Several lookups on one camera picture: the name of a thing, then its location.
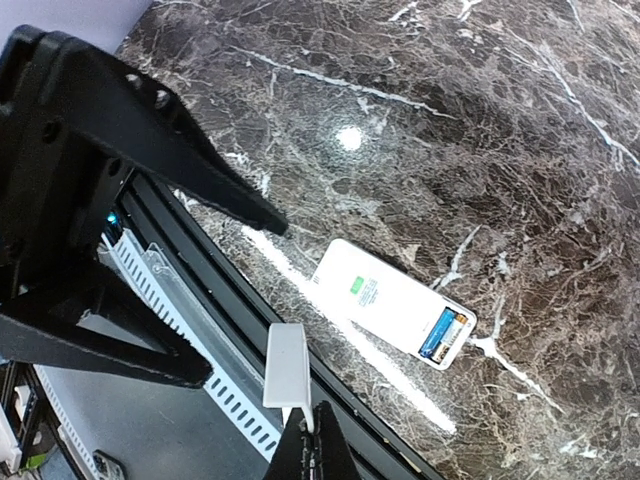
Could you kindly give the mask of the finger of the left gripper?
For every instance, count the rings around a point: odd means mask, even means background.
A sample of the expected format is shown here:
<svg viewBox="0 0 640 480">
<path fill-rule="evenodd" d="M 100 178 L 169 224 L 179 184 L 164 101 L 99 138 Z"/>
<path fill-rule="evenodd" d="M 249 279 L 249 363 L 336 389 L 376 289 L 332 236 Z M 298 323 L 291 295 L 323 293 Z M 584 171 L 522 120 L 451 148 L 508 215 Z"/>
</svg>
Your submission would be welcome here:
<svg viewBox="0 0 640 480">
<path fill-rule="evenodd" d="M 107 152 L 255 230 L 288 221 L 217 153 L 179 96 L 77 38 L 60 50 L 62 117 Z"/>
<path fill-rule="evenodd" d="M 213 368 L 116 273 L 83 260 L 18 291 L 17 265 L 1 268 L 1 356 L 198 389 Z M 80 326 L 86 312 L 145 341 L 138 346 Z"/>
</svg>

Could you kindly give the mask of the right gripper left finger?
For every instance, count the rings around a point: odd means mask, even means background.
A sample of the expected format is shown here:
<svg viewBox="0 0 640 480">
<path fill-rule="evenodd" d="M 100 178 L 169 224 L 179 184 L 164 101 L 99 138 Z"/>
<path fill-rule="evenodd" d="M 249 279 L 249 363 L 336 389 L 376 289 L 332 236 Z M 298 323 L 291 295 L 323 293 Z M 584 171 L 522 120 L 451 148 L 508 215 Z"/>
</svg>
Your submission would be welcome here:
<svg viewBox="0 0 640 480">
<path fill-rule="evenodd" d="M 294 408 L 287 420 L 264 480 L 309 480 L 313 435 L 304 413 Z"/>
</svg>

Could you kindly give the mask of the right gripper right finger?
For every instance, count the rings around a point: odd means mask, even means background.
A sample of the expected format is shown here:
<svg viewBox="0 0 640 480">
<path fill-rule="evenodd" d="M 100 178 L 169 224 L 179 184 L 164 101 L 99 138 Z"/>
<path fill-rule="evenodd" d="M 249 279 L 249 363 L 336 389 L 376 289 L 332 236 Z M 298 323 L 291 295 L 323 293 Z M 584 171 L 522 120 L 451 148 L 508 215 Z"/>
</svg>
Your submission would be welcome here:
<svg viewBox="0 0 640 480">
<path fill-rule="evenodd" d="M 323 480 L 360 479 L 359 471 L 332 405 L 320 402 L 314 409 L 312 476 Z"/>
</svg>

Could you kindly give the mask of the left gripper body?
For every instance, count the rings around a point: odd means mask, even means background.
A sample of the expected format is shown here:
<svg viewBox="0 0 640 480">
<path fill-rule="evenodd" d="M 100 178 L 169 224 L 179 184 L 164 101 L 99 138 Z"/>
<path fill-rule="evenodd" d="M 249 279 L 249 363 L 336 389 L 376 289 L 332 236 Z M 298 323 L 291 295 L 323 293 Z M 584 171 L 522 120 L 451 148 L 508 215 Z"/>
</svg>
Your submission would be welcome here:
<svg viewBox="0 0 640 480">
<path fill-rule="evenodd" d="M 1 301 L 97 303 L 121 280 L 96 255 L 130 170 L 135 72 L 68 34 L 17 27 L 1 55 Z"/>
</svg>

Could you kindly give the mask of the white battery cover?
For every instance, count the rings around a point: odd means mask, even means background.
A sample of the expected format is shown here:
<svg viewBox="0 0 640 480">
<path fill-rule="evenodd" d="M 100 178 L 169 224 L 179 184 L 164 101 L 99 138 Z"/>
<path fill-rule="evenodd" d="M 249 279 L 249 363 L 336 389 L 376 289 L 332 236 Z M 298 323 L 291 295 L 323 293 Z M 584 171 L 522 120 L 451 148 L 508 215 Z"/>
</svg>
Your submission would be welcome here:
<svg viewBox="0 0 640 480">
<path fill-rule="evenodd" d="M 262 404 L 289 412 L 300 409 L 308 431 L 315 431 L 309 349 L 302 324 L 269 327 Z"/>
</svg>

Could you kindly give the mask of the white remote control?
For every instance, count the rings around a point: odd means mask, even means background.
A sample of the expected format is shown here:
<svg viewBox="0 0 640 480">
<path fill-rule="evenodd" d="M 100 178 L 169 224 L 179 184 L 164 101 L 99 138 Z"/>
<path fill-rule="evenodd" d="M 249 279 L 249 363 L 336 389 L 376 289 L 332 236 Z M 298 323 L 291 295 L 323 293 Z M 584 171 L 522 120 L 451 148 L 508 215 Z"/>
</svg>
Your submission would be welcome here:
<svg viewBox="0 0 640 480">
<path fill-rule="evenodd" d="M 471 310 L 343 239 L 329 244 L 311 284 L 320 304 L 337 318 L 440 371 L 451 366 L 477 324 Z M 419 350 L 445 308 L 468 323 L 438 364 Z"/>
</svg>

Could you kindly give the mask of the blue battery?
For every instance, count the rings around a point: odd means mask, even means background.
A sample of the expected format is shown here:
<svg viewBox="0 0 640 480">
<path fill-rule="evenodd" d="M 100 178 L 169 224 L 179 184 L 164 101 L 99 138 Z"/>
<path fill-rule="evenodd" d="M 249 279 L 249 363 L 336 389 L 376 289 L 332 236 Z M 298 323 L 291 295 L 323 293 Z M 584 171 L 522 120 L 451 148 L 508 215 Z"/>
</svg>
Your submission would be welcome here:
<svg viewBox="0 0 640 480">
<path fill-rule="evenodd" d="M 438 347 L 441 339 L 454 321 L 456 313 L 450 308 L 445 308 L 434 328 L 427 336 L 425 342 L 419 350 L 419 354 L 424 358 L 430 358 Z"/>
</svg>

